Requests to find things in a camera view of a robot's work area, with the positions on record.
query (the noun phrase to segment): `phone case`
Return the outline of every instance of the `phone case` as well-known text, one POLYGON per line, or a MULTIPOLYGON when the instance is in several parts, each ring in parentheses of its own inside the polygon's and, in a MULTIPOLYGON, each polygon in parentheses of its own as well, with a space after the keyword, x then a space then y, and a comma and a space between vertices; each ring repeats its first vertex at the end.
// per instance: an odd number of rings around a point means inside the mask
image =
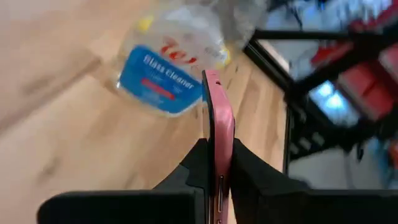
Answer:
POLYGON ((213 108, 214 122, 214 172, 215 194, 213 198, 213 223, 227 223, 229 168, 231 166, 234 116, 231 104, 218 77, 218 71, 205 70, 204 82, 207 82, 210 105, 213 108))

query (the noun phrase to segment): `smartphone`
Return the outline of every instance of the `smartphone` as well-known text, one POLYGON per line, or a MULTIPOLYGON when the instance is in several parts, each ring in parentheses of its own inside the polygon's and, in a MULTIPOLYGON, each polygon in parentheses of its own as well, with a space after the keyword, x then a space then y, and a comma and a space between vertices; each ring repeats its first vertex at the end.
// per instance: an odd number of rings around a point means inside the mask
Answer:
POLYGON ((221 85, 218 71, 204 70, 203 78, 203 135, 208 141, 210 161, 209 223, 227 223, 229 168, 234 140, 234 116, 231 104, 221 85))

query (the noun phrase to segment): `hardwood floor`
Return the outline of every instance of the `hardwood floor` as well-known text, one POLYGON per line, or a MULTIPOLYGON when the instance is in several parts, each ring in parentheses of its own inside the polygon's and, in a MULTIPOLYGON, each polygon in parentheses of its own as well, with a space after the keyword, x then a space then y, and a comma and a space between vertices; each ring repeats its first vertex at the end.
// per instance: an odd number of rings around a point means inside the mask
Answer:
MULTIPOLYGON (((201 137, 198 108, 166 118, 113 90, 124 35, 154 0, 58 2, 1 18, 0 223, 34 223, 44 200, 69 190, 150 189, 201 137)), ((236 137, 281 170, 282 92, 245 55, 221 83, 236 137)))

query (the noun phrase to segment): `black metal shelf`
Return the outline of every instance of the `black metal shelf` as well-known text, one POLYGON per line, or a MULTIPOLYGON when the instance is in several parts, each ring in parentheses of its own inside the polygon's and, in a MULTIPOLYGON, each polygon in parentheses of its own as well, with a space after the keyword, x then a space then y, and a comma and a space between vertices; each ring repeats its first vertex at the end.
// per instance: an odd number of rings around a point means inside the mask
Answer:
POLYGON ((378 136, 390 138, 398 127, 398 106, 379 121, 373 122, 361 118, 353 127, 333 124, 322 110, 308 97, 308 92, 325 81, 336 80, 342 72, 372 58, 378 58, 380 52, 398 41, 398 22, 386 26, 378 33, 336 33, 302 32, 280 30, 257 30, 244 49, 245 54, 275 82, 284 92, 287 103, 287 126, 285 134, 284 172, 288 171, 291 160, 320 152, 331 147, 340 147, 344 151, 352 150, 354 144, 378 136), (280 66, 278 61, 257 41, 259 39, 284 40, 347 40, 352 44, 347 53, 329 64, 317 68, 312 74, 297 82, 280 66), (299 134, 292 133, 292 125, 299 134), (299 141, 299 136, 321 135, 322 145, 312 144, 310 149, 302 149, 292 154, 288 147, 299 141))

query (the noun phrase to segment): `blue label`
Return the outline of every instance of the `blue label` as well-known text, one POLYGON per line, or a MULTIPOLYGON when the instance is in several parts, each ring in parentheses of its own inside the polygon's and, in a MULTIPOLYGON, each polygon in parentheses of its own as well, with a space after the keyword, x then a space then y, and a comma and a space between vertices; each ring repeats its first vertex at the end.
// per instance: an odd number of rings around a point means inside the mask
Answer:
POLYGON ((141 101, 177 114, 201 97, 201 83, 143 45, 124 65, 119 82, 141 101))

